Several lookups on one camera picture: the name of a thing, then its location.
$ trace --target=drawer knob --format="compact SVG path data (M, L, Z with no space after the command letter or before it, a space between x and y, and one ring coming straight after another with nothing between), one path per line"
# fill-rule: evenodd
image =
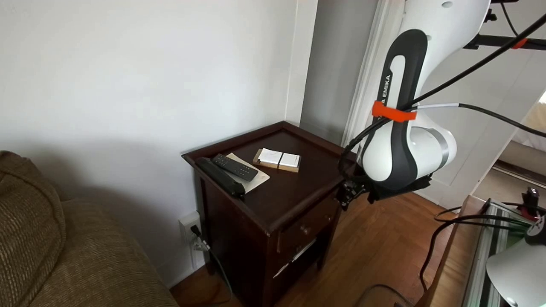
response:
M304 232L304 236L309 236L309 227L301 226L301 231Z

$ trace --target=wooden floor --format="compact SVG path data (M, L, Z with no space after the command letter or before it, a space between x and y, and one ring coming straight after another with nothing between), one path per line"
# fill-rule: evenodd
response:
M412 304L417 304L424 296L418 272L429 251L430 236L439 227L434 217L441 210L417 195L403 195L374 205L359 198L348 212L342 214L323 272L313 267L279 306L393 306L395 301L384 304L393 294L383 289L367 292L369 296L362 299L362 294L377 284L396 289ZM447 239L449 231L441 236L425 275L429 285ZM171 294L185 307L241 306L229 296L221 275L209 275L205 268L183 280Z

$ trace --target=remote control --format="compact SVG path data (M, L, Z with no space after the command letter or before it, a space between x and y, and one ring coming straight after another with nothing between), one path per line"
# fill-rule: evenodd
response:
M246 192L241 183L234 181L231 176L227 176L217 164L214 164L210 159L200 159L197 161L197 166L203 169L224 192L227 192L231 197L244 200Z
M226 156L217 156L212 159L219 168L226 169L227 173L244 180L244 181L253 181L258 174L256 169L244 166L234 159L229 159Z

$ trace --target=fabric upholstery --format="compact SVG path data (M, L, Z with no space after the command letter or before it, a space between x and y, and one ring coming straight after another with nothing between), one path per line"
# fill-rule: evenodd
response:
M29 306L65 246L64 207L29 159L0 152L0 306Z
M137 241L93 203L65 205L67 244L33 306L176 306Z

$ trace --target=orange strap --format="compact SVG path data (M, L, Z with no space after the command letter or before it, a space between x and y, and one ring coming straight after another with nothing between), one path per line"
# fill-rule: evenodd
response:
M514 48L512 50L519 50L519 48L523 48L523 47L526 47L528 45L528 38L524 38L524 40L521 40L517 45L514 45Z
M406 123L406 122L415 120L417 113L406 113L406 111L401 111L401 110L393 110L393 108L384 106L381 101L376 101L374 108L372 108L372 116L376 116L376 118L389 118L391 122L396 122L396 123Z

